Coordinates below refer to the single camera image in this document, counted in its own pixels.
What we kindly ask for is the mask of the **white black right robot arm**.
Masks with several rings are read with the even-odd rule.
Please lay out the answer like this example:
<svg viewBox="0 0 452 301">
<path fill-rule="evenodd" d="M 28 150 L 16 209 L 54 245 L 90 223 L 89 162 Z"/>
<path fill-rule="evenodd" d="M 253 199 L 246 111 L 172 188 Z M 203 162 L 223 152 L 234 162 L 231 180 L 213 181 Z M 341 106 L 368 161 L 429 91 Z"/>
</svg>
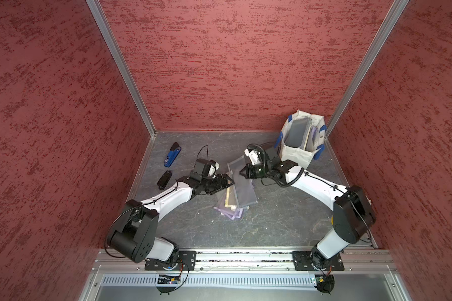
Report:
<svg viewBox="0 0 452 301">
<path fill-rule="evenodd" d="M 245 150 L 249 162 L 239 172 L 246 179 L 270 179 L 281 188 L 294 187 L 323 203 L 333 213 L 331 230 L 311 249 L 305 263 L 326 271 L 339 254 L 370 233 L 376 222 L 371 202 L 359 186 L 343 186 L 310 173 L 299 163 L 282 160 L 275 148 L 250 144 Z"/>
</svg>

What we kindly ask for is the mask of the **small yellow trimmed pouch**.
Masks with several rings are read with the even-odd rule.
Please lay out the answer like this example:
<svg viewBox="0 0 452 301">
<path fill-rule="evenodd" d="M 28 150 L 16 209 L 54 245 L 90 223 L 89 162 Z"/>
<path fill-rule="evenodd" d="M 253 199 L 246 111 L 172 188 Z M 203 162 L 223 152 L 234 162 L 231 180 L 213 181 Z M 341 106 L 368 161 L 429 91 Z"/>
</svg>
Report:
<svg viewBox="0 0 452 301">
<path fill-rule="evenodd" d="M 237 210 L 238 204 L 237 204 L 236 189 L 234 186 L 227 188 L 224 206 L 231 211 Z"/>
</svg>

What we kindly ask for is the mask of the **small purple pouch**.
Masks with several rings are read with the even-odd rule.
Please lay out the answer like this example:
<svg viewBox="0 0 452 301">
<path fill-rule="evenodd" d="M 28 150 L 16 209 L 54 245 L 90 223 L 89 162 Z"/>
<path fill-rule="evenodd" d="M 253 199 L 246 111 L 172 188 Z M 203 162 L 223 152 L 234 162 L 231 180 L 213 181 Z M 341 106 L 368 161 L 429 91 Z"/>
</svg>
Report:
<svg viewBox="0 0 452 301">
<path fill-rule="evenodd" d="M 222 216 L 228 219 L 241 219 L 244 213 L 243 208 L 238 208 L 236 205 L 229 204 L 229 197 L 226 196 L 221 199 L 213 209 L 217 210 Z"/>
</svg>

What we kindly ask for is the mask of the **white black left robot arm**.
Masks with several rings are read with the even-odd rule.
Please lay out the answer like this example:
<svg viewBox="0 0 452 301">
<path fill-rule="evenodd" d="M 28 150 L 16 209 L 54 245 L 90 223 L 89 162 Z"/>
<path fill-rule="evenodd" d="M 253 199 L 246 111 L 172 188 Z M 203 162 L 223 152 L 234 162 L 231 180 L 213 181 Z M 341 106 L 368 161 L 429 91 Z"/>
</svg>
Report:
<svg viewBox="0 0 452 301">
<path fill-rule="evenodd" d="M 172 187 L 150 199 L 127 201 L 108 229 L 104 247 L 134 263 L 150 259 L 174 268 L 179 263 L 179 246 L 157 237 L 158 224 L 194 197 L 214 195 L 233 186 L 233 179 L 227 173 L 219 174 L 218 168 L 213 160 L 197 159 L 191 173 L 176 180 Z"/>
</svg>

